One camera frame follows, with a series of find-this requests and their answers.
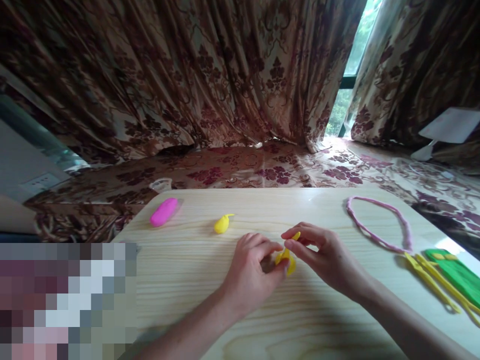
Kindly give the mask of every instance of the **hand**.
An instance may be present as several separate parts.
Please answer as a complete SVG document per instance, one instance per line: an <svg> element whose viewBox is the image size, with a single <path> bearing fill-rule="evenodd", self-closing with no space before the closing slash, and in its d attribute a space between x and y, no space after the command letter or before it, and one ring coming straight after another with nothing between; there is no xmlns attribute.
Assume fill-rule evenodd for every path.
<svg viewBox="0 0 480 360"><path fill-rule="evenodd" d="M230 270L220 287L232 311L239 319L258 309L287 276L288 259L264 273L260 261L275 251L283 250L259 233L248 233L236 244Z"/></svg>
<svg viewBox="0 0 480 360"><path fill-rule="evenodd" d="M292 236L301 232L298 241ZM301 222L284 232L285 247L303 260L328 285L355 302L368 299L379 284L328 229ZM315 245L318 251L308 248Z"/></svg>

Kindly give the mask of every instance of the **table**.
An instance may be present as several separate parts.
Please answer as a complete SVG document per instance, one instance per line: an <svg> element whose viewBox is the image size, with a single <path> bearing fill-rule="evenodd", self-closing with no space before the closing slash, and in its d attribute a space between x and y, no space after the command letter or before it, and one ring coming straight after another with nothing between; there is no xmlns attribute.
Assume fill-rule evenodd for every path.
<svg viewBox="0 0 480 360"><path fill-rule="evenodd" d="M156 196L114 239L136 242L137 325L142 339L182 318L222 282L237 240L259 232L271 240L300 221L336 231L369 273L447 335L480 355L478 329L462 314L449 314L409 271L403 257L372 243L354 226L345 200L358 195L397 207L411 224L414 250L451 241L394 195L378 188L251 188L172 190ZM164 226L150 215L169 197L182 203ZM395 215L354 200L360 220L388 242L402 243ZM216 234L224 214L230 227ZM463 260L471 259L459 250ZM383 328L359 305L334 291L302 261L262 308L228 330L205 359L400 358L404 355Z"/></svg>

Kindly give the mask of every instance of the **white wall outlet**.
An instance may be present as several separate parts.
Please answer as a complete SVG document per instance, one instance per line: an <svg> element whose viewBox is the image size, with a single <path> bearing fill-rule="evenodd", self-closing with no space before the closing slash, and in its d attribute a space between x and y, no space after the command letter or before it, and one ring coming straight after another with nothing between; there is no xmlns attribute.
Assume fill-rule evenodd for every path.
<svg viewBox="0 0 480 360"><path fill-rule="evenodd" d="M58 177L49 172L44 173L30 181L20 184L20 187L29 193L36 195L45 190L53 188L55 185L61 183Z"/></svg>

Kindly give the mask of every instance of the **window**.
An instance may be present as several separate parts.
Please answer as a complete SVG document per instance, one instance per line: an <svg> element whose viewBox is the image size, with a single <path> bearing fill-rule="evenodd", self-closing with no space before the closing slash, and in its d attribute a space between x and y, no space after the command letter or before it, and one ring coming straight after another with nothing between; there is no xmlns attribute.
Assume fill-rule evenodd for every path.
<svg viewBox="0 0 480 360"><path fill-rule="evenodd" d="M368 0L365 10L358 24L358 29L353 40L350 56L346 63L340 90L336 94L335 103L331 110L330 120L326 126L325 136L343 137L345 134L344 119L349 110L352 92L357 81L357 73L364 56L365 48L379 13L382 0Z"/></svg>

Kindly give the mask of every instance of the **patterned fabric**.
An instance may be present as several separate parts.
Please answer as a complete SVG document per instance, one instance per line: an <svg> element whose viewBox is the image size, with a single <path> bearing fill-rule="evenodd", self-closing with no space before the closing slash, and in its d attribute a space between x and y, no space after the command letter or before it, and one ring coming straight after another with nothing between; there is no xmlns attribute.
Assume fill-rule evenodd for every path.
<svg viewBox="0 0 480 360"><path fill-rule="evenodd" d="M90 164L273 137L317 152L365 3L3 0L0 55Z"/></svg>
<svg viewBox="0 0 480 360"><path fill-rule="evenodd" d="M343 141L311 154L268 141L263 147L223 147L155 156L90 169L25 205L35 210L46 241L110 241L157 193L149 184L171 178L174 189L361 187L401 190L354 156Z"/></svg>
<svg viewBox="0 0 480 360"><path fill-rule="evenodd" d="M479 107L479 12L478 0L384 1L353 90L351 138L416 149L430 141L418 132L444 110ZM480 129L467 144L442 146L438 160L470 149L480 165Z"/></svg>
<svg viewBox="0 0 480 360"><path fill-rule="evenodd" d="M171 178L174 189L376 187L411 206L432 205L427 210L443 217L441 223L451 219L455 231L467 237L460 244L477 251L480 259L479 179L458 174L455 181L445 182L435 169L419 176L399 152L338 138L329 141L330 148L315 154L268 141L259 149L210 148L90 169L25 205L37 212L36 225L45 241L108 242L157 195L149 184L159 178ZM435 224L436 218L420 212Z"/></svg>

